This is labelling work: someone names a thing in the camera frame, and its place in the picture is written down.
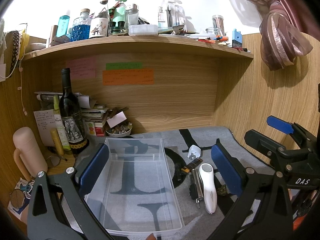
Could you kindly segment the white handheld massager device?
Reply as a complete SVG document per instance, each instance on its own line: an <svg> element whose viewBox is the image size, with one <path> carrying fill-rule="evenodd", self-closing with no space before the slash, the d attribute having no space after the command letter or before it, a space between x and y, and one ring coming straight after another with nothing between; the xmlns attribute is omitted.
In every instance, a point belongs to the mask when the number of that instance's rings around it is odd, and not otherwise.
<svg viewBox="0 0 320 240"><path fill-rule="evenodd" d="M217 192L214 184L214 169L208 163L199 166L199 175L203 186L203 199L206 211L212 215L217 208Z"/></svg>

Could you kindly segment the silver metal flashlight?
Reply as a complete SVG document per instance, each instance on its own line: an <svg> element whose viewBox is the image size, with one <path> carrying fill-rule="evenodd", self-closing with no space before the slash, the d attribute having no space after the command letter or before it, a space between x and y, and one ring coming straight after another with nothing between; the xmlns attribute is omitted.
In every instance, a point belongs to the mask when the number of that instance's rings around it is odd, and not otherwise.
<svg viewBox="0 0 320 240"><path fill-rule="evenodd" d="M197 208L200 209L200 202L203 200L203 192L202 192L202 187L200 183L200 177L197 169L192 169L191 173L194 177L196 191L197 191L197 198L195 199L195 202L196 202Z"/></svg>

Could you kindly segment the white power plug adapter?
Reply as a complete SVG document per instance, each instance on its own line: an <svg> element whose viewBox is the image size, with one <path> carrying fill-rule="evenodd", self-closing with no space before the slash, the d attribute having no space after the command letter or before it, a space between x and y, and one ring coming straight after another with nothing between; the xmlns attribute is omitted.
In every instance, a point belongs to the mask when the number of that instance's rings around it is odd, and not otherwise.
<svg viewBox="0 0 320 240"><path fill-rule="evenodd" d="M195 160L196 158L200 158L201 157L201 149L196 145L191 145L189 147L187 157L190 160Z"/></svg>

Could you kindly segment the clear plastic storage box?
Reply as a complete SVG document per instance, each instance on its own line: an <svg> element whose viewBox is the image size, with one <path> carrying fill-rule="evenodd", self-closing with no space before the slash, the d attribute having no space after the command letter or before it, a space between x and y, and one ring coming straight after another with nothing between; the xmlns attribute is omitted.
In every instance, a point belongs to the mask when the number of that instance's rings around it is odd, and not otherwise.
<svg viewBox="0 0 320 240"><path fill-rule="evenodd" d="M85 201L109 234L170 236L184 227L162 139L107 138L109 155Z"/></svg>

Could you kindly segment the black gold rectangular lighter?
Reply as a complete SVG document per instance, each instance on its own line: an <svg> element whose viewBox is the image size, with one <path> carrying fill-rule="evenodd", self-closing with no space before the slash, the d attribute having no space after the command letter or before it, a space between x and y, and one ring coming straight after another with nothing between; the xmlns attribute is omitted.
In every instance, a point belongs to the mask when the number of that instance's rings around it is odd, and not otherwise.
<svg viewBox="0 0 320 240"><path fill-rule="evenodd" d="M191 161L189 164L185 165L181 168L181 172L185 175L190 173L193 169L197 168L203 160L201 158L195 158L193 161Z"/></svg>

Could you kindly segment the black usb wireless microphone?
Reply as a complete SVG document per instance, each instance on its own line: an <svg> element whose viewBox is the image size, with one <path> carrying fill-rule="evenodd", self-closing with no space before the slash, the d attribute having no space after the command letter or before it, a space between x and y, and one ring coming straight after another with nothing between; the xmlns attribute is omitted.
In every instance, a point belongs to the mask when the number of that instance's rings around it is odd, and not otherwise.
<svg viewBox="0 0 320 240"><path fill-rule="evenodd" d="M181 165L180 165L180 163L175 164L174 178L176 181L181 181Z"/></svg>

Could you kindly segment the white bowl of stones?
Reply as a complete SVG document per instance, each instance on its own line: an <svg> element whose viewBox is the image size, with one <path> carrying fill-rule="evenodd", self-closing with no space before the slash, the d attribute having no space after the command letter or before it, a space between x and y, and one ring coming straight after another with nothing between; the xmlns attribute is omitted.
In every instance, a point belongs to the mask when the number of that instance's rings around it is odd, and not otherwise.
<svg viewBox="0 0 320 240"><path fill-rule="evenodd" d="M127 137L131 134L132 131L132 124L129 122L128 125L117 125L108 131L106 131L109 137L113 138L123 138Z"/></svg>

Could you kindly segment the green spray bottle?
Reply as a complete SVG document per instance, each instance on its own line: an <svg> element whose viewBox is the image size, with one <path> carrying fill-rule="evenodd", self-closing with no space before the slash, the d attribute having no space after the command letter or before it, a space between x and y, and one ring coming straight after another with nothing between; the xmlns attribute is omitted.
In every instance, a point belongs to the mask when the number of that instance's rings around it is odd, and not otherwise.
<svg viewBox="0 0 320 240"><path fill-rule="evenodd" d="M53 105L54 105L54 118L55 118L55 122L56 122L57 132L58 132L63 149L65 151L70 151L71 148L70 148L69 142L67 140L65 127L63 125L63 121L62 121L61 114L60 114L58 95L54 95L53 100L54 100L54 103L53 103Z"/></svg>

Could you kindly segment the blue cartoon sticker card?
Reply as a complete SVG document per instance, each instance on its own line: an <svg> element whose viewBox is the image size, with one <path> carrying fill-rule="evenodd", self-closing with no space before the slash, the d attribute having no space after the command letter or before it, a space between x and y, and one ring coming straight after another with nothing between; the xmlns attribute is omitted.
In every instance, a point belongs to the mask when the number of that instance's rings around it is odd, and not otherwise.
<svg viewBox="0 0 320 240"><path fill-rule="evenodd" d="M20 178L10 193L8 210L22 223L27 224L28 209L35 180L26 181Z"/></svg>

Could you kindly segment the pink tied curtain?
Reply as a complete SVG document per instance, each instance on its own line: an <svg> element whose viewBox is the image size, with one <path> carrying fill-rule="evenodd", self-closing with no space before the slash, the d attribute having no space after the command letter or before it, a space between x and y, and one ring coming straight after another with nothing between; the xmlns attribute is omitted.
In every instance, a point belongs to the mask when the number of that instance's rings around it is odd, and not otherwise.
<svg viewBox="0 0 320 240"><path fill-rule="evenodd" d="M280 0L248 0L268 8L260 24L261 58L271 71L295 64L295 59L305 56L313 46L291 23Z"/></svg>

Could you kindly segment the green sticky note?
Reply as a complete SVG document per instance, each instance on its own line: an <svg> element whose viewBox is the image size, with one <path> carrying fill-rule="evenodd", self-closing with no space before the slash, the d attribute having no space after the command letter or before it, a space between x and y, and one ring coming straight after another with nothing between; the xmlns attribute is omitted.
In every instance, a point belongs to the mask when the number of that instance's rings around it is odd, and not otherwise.
<svg viewBox="0 0 320 240"><path fill-rule="evenodd" d="M141 62L115 62L107 63L106 70L141 69Z"/></svg>

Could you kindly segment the white illustrated mug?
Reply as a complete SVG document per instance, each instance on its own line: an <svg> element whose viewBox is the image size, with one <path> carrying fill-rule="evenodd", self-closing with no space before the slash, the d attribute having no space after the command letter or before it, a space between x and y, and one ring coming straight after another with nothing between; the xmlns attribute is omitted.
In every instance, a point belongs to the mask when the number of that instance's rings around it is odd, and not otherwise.
<svg viewBox="0 0 320 240"><path fill-rule="evenodd" d="M107 37L108 35L108 18L96 17L91 21L89 38Z"/></svg>

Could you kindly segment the wooden shelf board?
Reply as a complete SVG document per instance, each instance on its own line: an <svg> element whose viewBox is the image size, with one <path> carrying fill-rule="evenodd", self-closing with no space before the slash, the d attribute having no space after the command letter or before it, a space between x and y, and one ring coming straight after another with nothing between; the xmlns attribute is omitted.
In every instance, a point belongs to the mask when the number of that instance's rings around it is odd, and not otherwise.
<svg viewBox="0 0 320 240"><path fill-rule="evenodd" d="M163 36L114 36L69 42L27 53L24 61L37 57L45 59L83 58L100 54L169 53L253 59L253 54L190 38Z"/></svg>

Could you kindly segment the teal glass bottle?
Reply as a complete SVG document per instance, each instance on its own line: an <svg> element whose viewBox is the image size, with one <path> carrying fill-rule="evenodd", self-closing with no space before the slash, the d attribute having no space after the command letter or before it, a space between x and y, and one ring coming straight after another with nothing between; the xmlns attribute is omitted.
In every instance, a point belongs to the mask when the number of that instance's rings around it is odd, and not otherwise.
<svg viewBox="0 0 320 240"><path fill-rule="evenodd" d="M63 15L59 18L59 22L57 25L57 31L56 31L57 37L61 37L61 36L67 34L69 19L70 19L69 15Z"/></svg>

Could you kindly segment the clear glass jar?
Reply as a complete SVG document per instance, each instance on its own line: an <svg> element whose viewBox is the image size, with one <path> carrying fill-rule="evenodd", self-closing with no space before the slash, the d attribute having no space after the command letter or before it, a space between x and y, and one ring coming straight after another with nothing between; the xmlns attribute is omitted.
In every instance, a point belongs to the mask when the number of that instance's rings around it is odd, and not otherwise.
<svg viewBox="0 0 320 240"><path fill-rule="evenodd" d="M167 1L167 24L169 28L178 25L185 25L185 12L182 7L182 2L179 0Z"/></svg>

